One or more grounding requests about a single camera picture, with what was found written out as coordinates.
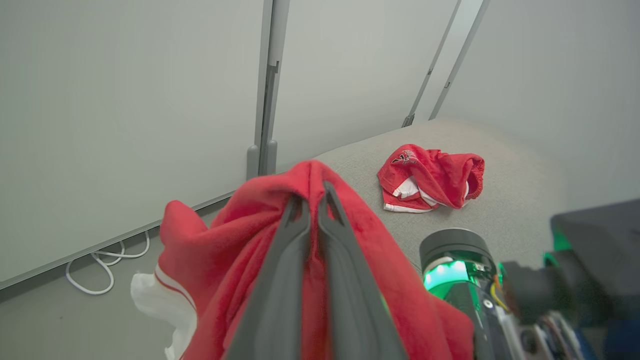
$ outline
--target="gray carpeted surface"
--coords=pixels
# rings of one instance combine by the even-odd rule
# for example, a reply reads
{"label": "gray carpeted surface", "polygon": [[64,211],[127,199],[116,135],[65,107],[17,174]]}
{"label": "gray carpeted surface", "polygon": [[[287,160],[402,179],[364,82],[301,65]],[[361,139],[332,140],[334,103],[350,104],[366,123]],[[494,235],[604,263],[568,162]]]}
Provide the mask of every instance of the gray carpeted surface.
{"label": "gray carpeted surface", "polygon": [[[482,194],[459,210],[440,207],[422,214],[383,210],[378,170],[406,143],[482,156],[486,162]],[[462,227],[485,239],[494,260],[539,267],[543,252],[551,249],[549,218],[566,210],[565,180],[558,164],[493,129],[460,120],[414,122],[317,159],[360,194],[416,266],[420,263],[418,246],[427,235]]]}

